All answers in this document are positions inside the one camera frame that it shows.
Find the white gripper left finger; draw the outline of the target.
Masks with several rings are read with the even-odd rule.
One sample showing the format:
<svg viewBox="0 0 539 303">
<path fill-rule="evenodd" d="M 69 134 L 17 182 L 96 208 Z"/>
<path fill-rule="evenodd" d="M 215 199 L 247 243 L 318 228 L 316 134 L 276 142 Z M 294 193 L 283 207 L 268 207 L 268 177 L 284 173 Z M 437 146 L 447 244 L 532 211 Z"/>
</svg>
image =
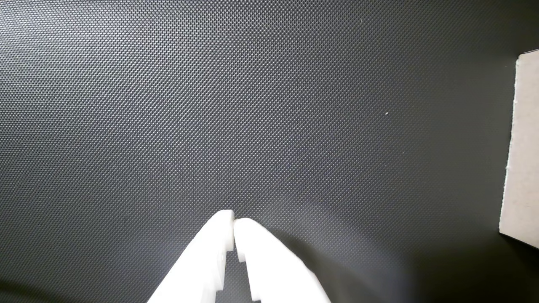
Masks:
<svg viewBox="0 0 539 303">
<path fill-rule="evenodd" d="M 227 253 L 234 249 L 233 210 L 215 213 L 181 253 L 149 303 L 214 303 L 224 288 Z"/>
</svg>

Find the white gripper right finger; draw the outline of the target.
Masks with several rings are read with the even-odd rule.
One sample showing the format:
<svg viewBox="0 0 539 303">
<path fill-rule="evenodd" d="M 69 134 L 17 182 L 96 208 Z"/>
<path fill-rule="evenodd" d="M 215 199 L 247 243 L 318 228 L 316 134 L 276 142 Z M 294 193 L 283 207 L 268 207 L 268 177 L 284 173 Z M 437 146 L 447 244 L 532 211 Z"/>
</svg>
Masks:
<svg viewBox="0 0 539 303">
<path fill-rule="evenodd" d="M 329 303 L 317 276 L 271 232 L 250 218 L 234 221 L 235 247 L 260 303 Z"/>
</svg>

